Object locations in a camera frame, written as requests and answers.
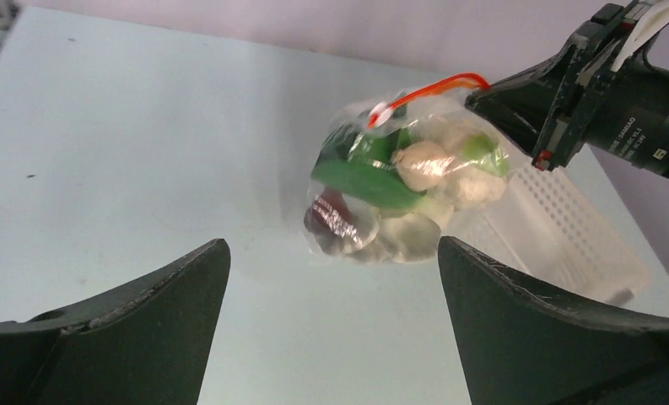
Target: white tabletop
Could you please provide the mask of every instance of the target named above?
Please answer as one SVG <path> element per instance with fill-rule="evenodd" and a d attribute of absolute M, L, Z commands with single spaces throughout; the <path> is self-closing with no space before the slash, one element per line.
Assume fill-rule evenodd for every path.
<path fill-rule="evenodd" d="M 470 403 L 436 263 L 316 266 L 300 233 L 331 115 L 440 77 L 27 8 L 0 54 L 0 321 L 224 237 L 201 403 Z M 588 149 L 569 176 L 653 272 L 627 307 L 669 316 L 669 278 Z"/>

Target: plastic bag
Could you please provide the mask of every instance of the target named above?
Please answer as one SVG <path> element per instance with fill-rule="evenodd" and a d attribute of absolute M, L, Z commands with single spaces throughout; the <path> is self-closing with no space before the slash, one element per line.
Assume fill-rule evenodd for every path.
<path fill-rule="evenodd" d="M 462 104 L 485 87 L 464 73 L 349 105 L 332 120 L 310 178 L 305 228 L 316 249 L 356 262 L 434 257 L 457 212 L 500 199 L 502 135 Z"/>

